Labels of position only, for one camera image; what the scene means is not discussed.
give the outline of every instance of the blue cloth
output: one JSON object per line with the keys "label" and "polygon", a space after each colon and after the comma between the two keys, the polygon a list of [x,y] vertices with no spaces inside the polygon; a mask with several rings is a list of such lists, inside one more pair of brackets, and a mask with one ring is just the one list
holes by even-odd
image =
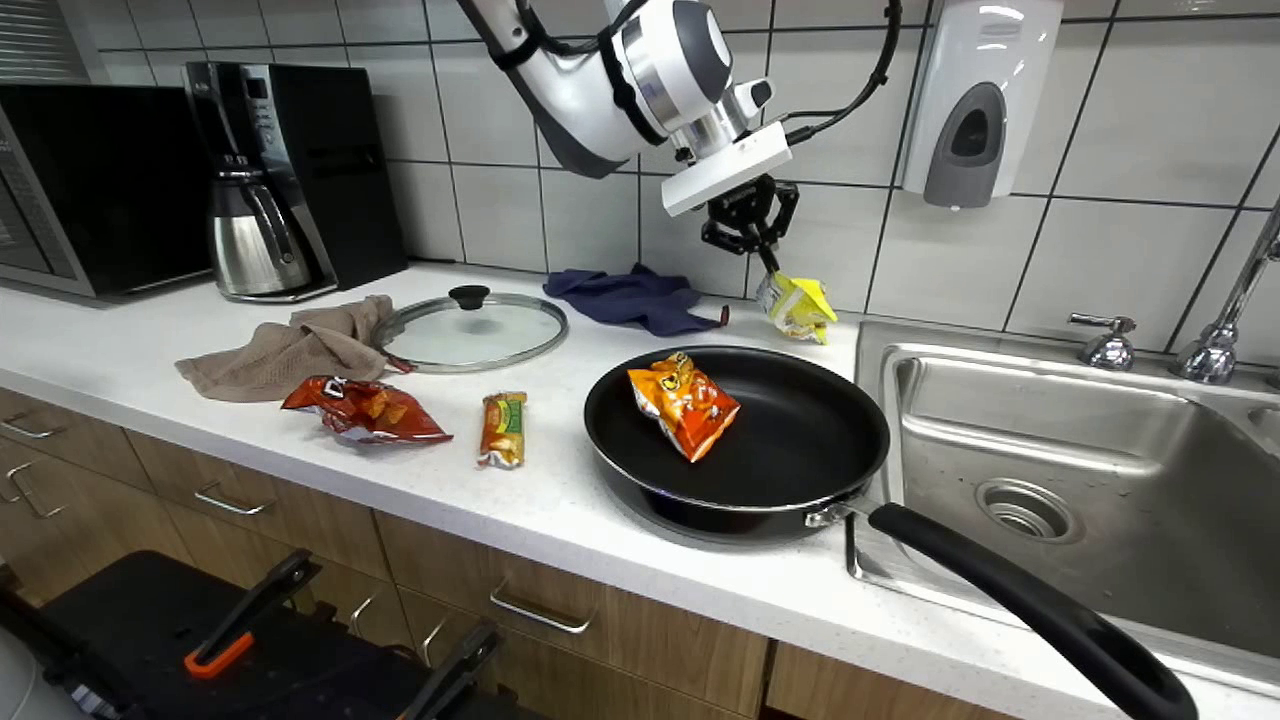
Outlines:
{"label": "blue cloth", "polygon": [[682,276],[654,276],[643,265],[634,265],[629,276],[584,269],[550,270],[542,292],[569,300],[596,324],[640,324],[652,336],[682,336],[724,324],[689,310],[695,304],[695,288],[689,288]]}

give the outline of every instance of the microwave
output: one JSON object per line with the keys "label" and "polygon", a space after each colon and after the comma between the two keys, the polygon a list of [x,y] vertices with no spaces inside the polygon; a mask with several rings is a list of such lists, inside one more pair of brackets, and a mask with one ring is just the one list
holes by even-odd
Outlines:
{"label": "microwave", "polygon": [[0,83],[0,280],[93,300],[200,280],[209,189],[179,86]]}

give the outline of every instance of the brown cloth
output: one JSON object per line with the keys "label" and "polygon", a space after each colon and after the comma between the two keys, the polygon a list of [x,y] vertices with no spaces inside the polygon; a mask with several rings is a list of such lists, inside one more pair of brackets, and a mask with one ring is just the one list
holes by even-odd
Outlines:
{"label": "brown cloth", "polygon": [[388,315],[388,294],[290,310],[288,324],[260,324],[242,347],[179,361],[176,373],[228,403],[282,400],[306,375],[381,380],[388,361],[369,339]]}

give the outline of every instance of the kettle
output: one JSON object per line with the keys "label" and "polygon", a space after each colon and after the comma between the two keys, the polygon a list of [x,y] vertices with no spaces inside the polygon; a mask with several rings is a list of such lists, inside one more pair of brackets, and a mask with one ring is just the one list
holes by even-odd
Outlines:
{"label": "kettle", "polygon": [[222,160],[210,179],[210,269],[228,300],[288,300],[313,285],[302,234],[277,205],[269,174],[246,160]]}

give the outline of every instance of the sink drain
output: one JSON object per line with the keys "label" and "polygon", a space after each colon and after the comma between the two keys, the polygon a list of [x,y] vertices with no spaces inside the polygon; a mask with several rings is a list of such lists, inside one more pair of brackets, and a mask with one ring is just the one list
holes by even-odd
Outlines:
{"label": "sink drain", "polygon": [[1058,499],[1045,482],[999,477],[974,493],[978,509],[1022,535],[1065,541],[1077,535],[1077,516],[1069,499]]}

